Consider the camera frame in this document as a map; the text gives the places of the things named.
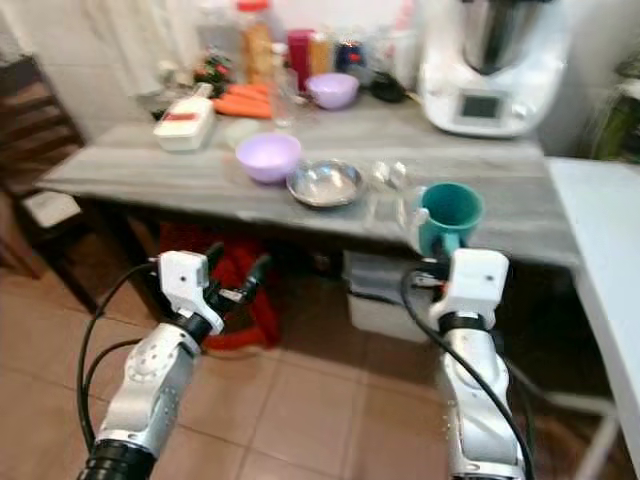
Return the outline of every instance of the black cable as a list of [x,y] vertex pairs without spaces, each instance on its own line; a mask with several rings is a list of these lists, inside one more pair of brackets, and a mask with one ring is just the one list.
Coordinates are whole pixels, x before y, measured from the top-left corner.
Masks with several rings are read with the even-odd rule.
[[438,345],[438,347],[440,347],[446,353],[451,355],[451,357],[453,357],[453,359],[456,362],[458,362],[467,371],[467,373],[471,376],[471,378],[473,378],[477,382],[480,388],[482,388],[482,390],[484,390],[487,396],[491,399],[493,404],[496,406],[500,414],[504,417],[505,421],[513,431],[513,434],[515,435],[516,440],[520,445],[520,449],[522,450],[522,456],[524,460],[524,474],[525,474],[526,480],[535,480],[535,472],[533,470],[533,460],[531,458],[531,452],[529,451],[527,442],[525,441],[524,437],[520,433],[520,430],[518,429],[518,426],[515,424],[513,417],[511,416],[511,413],[509,413],[509,410],[507,409],[507,407],[505,407],[505,405],[502,403],[502,400],[498,398],[498,396],[495,394],[493,389],[487,384],[487,382],[483,380],[482,376],[464,358],[462,358],[458,354],[458,352],[452,349],[447,343],[447,341],[438,332],[436,332],[432,328],[422,323],[420,316],[413,308],[413,305],[411,304],[411,300],[409,299],[409,291],[413,286],[413,275],[415,273],[420,273],[420,270],[412,269],[407,271],[402,276],[402,281],[400,283],[400,297],[402,298],[402,303],[405,309],[407,310],[407,313],[409,313],[409,316],[414,321],[414,323],[418,326],[418,328],[420,328],[420,330],[422,330],[424,334],[427,335],[427,337],[429,337],[433,343],[435,343],[436,345]]
[[84,398],[84,401],[86,402],[87,405],[87,420],[89,423],[89,427],[91,428],[91,430],[93,432],[95,432],[95,430],[93,429],[93,425],[91,422],[91,412],[89,411],[89,393],[91,392],[91,382],[93,381],[93,376],[96,373],[96,370],[98,369],[98,366],[100,365],[100,362],[102,362],[102,360],[104,360],[104,358],[109,355],[111,352],[118,350],[120,348],[124,348],[124,347],[130,347],[133,345],[138,344],[142,339],[141,338],[134,338],[132,340],[125,340],[124,342],[118,342],[118,343],[114,343],[113,345],[105,348],[104,350],[102,350],[97,356],[96,358],[93,359],[93,362],[91,362],[91,365],[89,365],[89,369],[87,370],[87,375],[85,376],[84,379],[84,384],[82,387],[82,395]]
[[87,350],[89,347],[89,340],[91,339],[91,333],[93,332],[93,328],[96,325],[98,319],[104,315],[104,310],[116,294],[116,292],[120,289],[124,283],[129,280],[134,274],[138,272],[143,272],[145,270],[151,270],[155,265],[153,263],[144,263],[142,265],[138,265],[137,267],[132,268],[127,273],[122,275],[115,285],[109,290],[107,295],[104,297],[102,302],[98,305],[93,317],[87,324],[87,328],[85,329],[84,336],[82,338],[82,343],[80,345],[80,353],[78,355],[78,370],[76,373],[76,407],[78,410],[78,418],[80,419],[80,428],[82,429],[82,435],[84,437],[85,444],[87,446],[87,450],[90,451],[93,446],[93,442],[95,441],[95,435],[93,432],[93,428],[91,427],[91,421],[89,419],[89,401],[84,398],[84,367],[87,358]]

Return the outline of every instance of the wooden chair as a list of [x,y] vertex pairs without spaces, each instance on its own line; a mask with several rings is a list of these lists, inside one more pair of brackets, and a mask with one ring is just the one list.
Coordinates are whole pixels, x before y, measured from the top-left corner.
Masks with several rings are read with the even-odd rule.
[[25,239],[89,311],[96,299],[71,269],[68,248],[90,232],[67,195],[38,190],[38,177],[84,145],[33,57],[0,67],[0,192]]

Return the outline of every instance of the green mug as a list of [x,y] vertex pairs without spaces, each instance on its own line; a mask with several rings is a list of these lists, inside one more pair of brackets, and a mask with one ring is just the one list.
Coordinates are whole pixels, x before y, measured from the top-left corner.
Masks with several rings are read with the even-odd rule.
[[410,243],[422,255],[451,256],[482,218],[480,195],[461,183],[437,183],[419,191],[409,219]]

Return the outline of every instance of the red bottle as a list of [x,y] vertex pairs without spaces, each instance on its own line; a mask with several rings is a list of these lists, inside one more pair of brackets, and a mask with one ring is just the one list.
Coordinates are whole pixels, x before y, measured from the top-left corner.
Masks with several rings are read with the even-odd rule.
[[306,92],[306,82],[309,78],[309,42],[314,30],[289,30],[289,61],[291,68],[298,74],[298,90]]

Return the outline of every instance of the white bin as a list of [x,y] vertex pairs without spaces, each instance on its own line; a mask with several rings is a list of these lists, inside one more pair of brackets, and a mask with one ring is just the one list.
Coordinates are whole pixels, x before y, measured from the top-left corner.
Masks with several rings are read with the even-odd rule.
[[[400,279],[412,265],[415,262],[345,252],[344,278],[350,290],[351,323],[356,328],[412,342],[427,340],[400,305]],[[411,298],[418,313],[426,317],[431,293],[414,291]]]

